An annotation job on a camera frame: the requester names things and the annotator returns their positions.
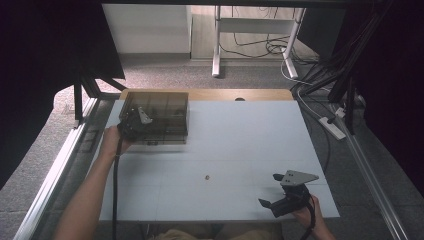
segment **black cloth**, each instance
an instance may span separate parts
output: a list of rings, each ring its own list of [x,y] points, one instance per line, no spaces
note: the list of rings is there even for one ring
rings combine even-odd
[[[0,1],[0,188],[45,125],[55,94],[125,78],[100,3]]]
[[[424,196],[422,1],[395,0],[358,61],[368,127]]]

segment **power strip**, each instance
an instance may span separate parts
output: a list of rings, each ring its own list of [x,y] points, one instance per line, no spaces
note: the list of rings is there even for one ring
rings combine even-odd
[[[346,135],[332,123],[328,123],[328,118],[323,117],[319,122],[333,135],[337,140],[341,140],[346,137]]]

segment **human arm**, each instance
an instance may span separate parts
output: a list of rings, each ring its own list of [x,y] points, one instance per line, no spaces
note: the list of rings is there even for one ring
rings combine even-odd
[[[56,228],[54,239],[92,239],[96,229],[109,170],[116,155],[118,128],[106,128],[99,155],[86,179],[68,203]],[[123,141],[121,153],[131,145]]]
[[[312,236],[316,240],[335,240],[336,238],[324,222],[318,198],[312,195],[310,203],[315,208],[315,227],[312,231]],[[303,227],[308,228],[311,224],[311,214],[306,207],[294,211],[292,214]]]

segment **wooden board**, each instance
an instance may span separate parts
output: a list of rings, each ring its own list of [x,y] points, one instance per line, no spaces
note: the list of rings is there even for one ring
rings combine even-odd
[[[128,92],[188,92],[193,101],[234,101],[243,98],[246,101],[287,101],[293,100],[287,89],[125,89],[120,100],[125,100]]]

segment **forearm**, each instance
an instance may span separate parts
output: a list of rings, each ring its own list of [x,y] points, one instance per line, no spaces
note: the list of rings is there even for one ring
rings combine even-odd
[[[107,176],[113,158],[100,156],[66,207],[55,239],[91,239],[100,216]]]
[[[314,230],[312,231],[312,236],[314,237],[315,240],[335,240],[336,239],[324,222],[317,223]]]

